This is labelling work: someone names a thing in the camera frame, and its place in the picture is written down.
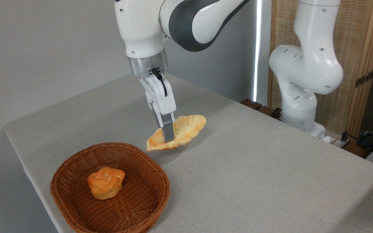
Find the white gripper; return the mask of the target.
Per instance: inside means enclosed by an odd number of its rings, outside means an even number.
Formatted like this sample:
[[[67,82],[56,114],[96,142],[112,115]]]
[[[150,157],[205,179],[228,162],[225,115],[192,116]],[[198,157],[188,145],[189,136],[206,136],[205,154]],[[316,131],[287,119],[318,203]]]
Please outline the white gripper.
[[[149,107],[154,113],[157,127],[162,130],[164,143],[169,143],[175,139],[173,112],[176,111],[176,103],[169,81],[163,74],[161,76],[162,79],[155,75],[138,79],[145,88]]]

